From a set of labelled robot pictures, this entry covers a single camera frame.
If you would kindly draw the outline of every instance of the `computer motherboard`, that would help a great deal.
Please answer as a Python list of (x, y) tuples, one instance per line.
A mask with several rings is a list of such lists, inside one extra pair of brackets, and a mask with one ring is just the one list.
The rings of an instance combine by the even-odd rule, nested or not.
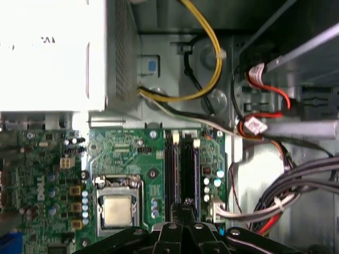
[(226, 200), (225, 137), (213, 130), (12, 131), (0, 137), (0, 212), (19, 214), (23, 252), (72, 253), (130, 226), (170, 221), (187, 199), (209, 221)]

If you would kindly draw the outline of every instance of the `green circuit board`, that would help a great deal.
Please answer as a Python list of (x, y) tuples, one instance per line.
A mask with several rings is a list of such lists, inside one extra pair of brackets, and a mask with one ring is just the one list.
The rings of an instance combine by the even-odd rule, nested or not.
[[(143, 147), (145, 152), (138, 153)], [(140, 219), (144, 229), (151, 229), (155, 223), (164, 221), (164, 136), (163, 130), (91, 130), (88, 137), (88, 160), (86, 168), (93, 176), (140, 175), (145, 183), (144, 214)], [(90, 193), (89, 203), (95, 206), (94, 186), (86, 183)], [(152, 217), (151, 201), (158, 203), (157, 217)], [(96, 209), (90, 209), (90, 217), (95, 218)], [(83, 242), (94, 243), (102, 239), (96, 235), (96, 221), (76, 232), (77, 249)]]
[[(226, 177), (220, 186), (213, 181), (217, 172), (225, 171), (225, 137), (211, 131), (196, 130), (201, 140), (199, 171), (201, 211), (204, 221), (208, 215), (204, 202), (203, 180), (210, 179), (210, 197), (226, 199)], [(24, 234), (24, 254), (48, 253), (50, 249), (72, 253), (93, 244), (105, 236), (97, 234), (96, 189), (93, 179), (98, 175), (138, 175), (144, 182), (140, 194), (140, 225), (151, 229), (155, 223), (165, 221), (165, 132), (147, 130), (89, 130), (76, 131), (16, 131), (17, 147), (23, 148), (23, 162), (6, 170), (7, 184), (2, 189), (7, 204), (2, 212), (18, 211), (30, 205), (37, 207), (35, 216), (23, 216), (17, 229)], [(71, 146), (65, 140), (83, 137), (86, 141)], [(6, 142), (0, 140), (0, 146)], [(60, 168), (60, 159), (73, 153), (74, 165)], [(203, 168), (211, 169), (203, 174)], [(82, 175), (88, 172), (89, 178)], [(73, 211), (72, 205), (83, 202), (87, 191), (88, 222), (76, 229), (73, 222), (82, 220), (83, 211)], [(154, 213), (156, 200), (157, 213)]]
[[(201, 193), (204, 193), (204, 188), (209, 188), (210, 198), (218, 196), (226, 203), (226, 154), (225, 154), (225, 136), (209, 133), (201, 139), (200, 144), (200, 167), (201, 167)], [(204, 179), (209, 179), (209, 184), (204, 184)], [(220, 181), (220, 186), (215, 185), (215, 180)], [(205, 221), (208, 217), (208, 203), (202, 200), (201, 202), (201, 220)]]

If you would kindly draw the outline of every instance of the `white wire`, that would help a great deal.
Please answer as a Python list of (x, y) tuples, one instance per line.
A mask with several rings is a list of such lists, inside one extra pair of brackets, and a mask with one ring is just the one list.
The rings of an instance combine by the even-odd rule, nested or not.
[[(298, 194), (297, 196), (295, 194), (288, 195), (281, 201), (281, 206), (283, 206), (284, 209), (290, 207), (300, 198), (300, 196), (301, 196), (300, 194)], [(217, 207), (216, 212), (218, 215), (226, 219), (256, 222), (256, 221), (264, 220), (265, 218), (270, 218), (278, 213), (281, 213), (281, 207), (274, 204), (271, 207), (263, 209), (263, 210), (255, 211), (253, 213), (242, 213), (242, 214), (227, 212), (221, 209), (220, 207)]]
[(174, 117), (174, 118), (180, 118), (180, 119), (183, 119), (183, 120), (191, 120), (191, 121), (194, 121), (194, 122), (198, 122), (198, 123), (202, 123), (202, 124), (205, 124), (205, 125), (208, 125), (210, 127), (213, 127), (219, 131), (222, 131), (223, 133), (226, 133), (226, 134), (230, 134), (230, 135), (234, 135), (236, 136), (237, 133), (235, 132), (231, 132), (229, 130), (226, 130), (225, 128), (217, 125), (216, 123), (213, 123), (213, 122), (210, 122), (208, 120), (205, 120), (205, 119), (199, 119), (199, 118), (192, 118), (192, 117), (186, 117), (186, 116), (181, 116), (181, 115), (176, 115), (176, 114), (173, 114), (172, 112), (168, 111), (166, 108), (162, 107), (158, 102), (156, 102), (155, 100), (153, 99), (150, 99), (148, 98), (147, 96), (145, 96), (144, 94), (140, 93), (140, 95), (149, 100), (150, 102), (154, 103), (158, 108), (160, 108), (164, 113), (166, 113), (167, 115), (171, 116), (171, 117)]

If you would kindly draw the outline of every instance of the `ram slot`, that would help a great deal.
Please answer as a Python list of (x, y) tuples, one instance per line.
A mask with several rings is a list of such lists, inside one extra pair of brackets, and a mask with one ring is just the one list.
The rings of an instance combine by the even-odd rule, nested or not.
[(171, 205), (179, 203), (179, 152), (173, 135), (166, 132), (165, 142), (165, 219), (171, 219)]
[(199, 147), (194, 147), (194, 180), (195, 180), (195, 208), (197, 208), (197, 219), (200, 218), (200, 160)]
[(195, 161), (192, 139), (180, 142), (180, 196), (181, 202), (186, 198), (195, 200)]

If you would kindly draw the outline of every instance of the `blue connector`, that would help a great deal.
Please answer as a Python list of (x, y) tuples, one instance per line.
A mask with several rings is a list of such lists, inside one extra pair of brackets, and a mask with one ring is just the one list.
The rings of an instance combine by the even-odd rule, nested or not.
[(7, 234), (0, 238), (0, 254), (21, 254), (22, 233)]

